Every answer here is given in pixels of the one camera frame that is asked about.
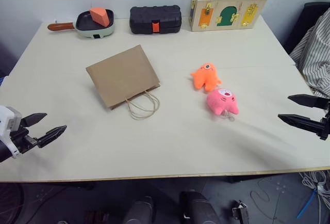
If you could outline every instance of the plush toy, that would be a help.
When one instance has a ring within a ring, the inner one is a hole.
[[[196,89],[201,89],[205,85],[205,91],[212,91],[219,83],[222,83],[218,79],[217,70],[212,63],[203,64],[195,73],[190,75],[194,77]]]
[[[235,95],[228,89],[215,89],[206,98],[208,106],[216,115],[221,115],[225,110],[238,114]]]

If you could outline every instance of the floor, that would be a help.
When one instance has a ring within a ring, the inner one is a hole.
[[[301,177],[297,173],[237,183],[231,183],[229,179],[196,177],[100,181],[95,183],[92,190],[49,184],[23,184],[26,205],[16,223],[26,224],[40,205],[40,199],[47,199],[62,189],[64,190],[61,193],[38,210],[29,224],[57,224],[60,220],[69,224],[83,224],[84,212],[88,210],[109,211],[113,217],[111,223],[120,223],[134,201],[145,195],[152,196],[157,206],[156,224],[176,224],[179,223],[179,193],[191,189],[201,192],[211,202],[222,224],[239,224],[232,217],[231,206],[235,200],[241,200],[247,205],[250,224],[318,223],[317,198],[314,198],[303,216],[296,219],[311,194],[311,189],[301,184]],[[323,202],[321,223],[330,223],[329,210]]]

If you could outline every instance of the green door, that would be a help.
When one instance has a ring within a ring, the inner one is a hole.
[[[233,20],[232,16],[233,14],[236,14],[236,7],[235,6],[227,6],[225,9],[222,10],[220,13],[220,17],[218,17],[217,26],[227,26],[232,25]]]

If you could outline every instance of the black case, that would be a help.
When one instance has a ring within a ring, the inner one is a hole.
[[[134,34],[176,33],[181,28],[180,7],[132,7],[129,26]]]

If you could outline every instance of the wooden box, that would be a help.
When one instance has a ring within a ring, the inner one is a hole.
[[[265,3],[266,0],[191,0],[191,30],[252,28]]]

